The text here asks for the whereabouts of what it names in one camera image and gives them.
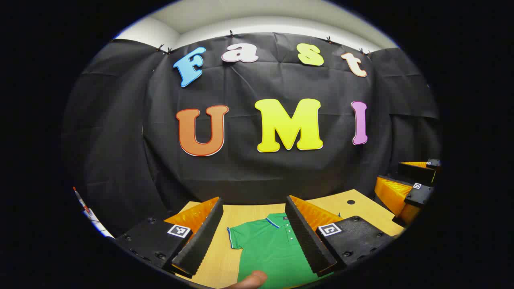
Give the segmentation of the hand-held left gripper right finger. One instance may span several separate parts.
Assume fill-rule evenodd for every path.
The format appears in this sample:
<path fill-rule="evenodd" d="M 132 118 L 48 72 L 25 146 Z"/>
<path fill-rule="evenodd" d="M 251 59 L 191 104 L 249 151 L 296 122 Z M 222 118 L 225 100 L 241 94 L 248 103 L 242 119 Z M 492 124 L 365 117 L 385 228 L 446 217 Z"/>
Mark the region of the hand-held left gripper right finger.
<path fill-rule="evenodd" d="M 318 277 L 363 262 L 395 239 L 361 216 L 341 218 L 293 195 L 286 198 L 285 213 Z"/>

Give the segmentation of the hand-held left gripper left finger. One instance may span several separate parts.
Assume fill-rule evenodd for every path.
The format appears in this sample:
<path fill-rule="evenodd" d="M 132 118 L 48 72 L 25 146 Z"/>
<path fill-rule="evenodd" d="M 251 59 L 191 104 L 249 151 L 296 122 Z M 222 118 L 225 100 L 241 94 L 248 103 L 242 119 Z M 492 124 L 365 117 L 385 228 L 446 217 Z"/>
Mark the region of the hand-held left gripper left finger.
<path fill-rule="evenodd" d="M 116 243 L 143 261 L 187 278 L 203 262 L 223 216 L 220 197 L 204 201 L 166 220 L 144 219 L 116 238 Z"/>

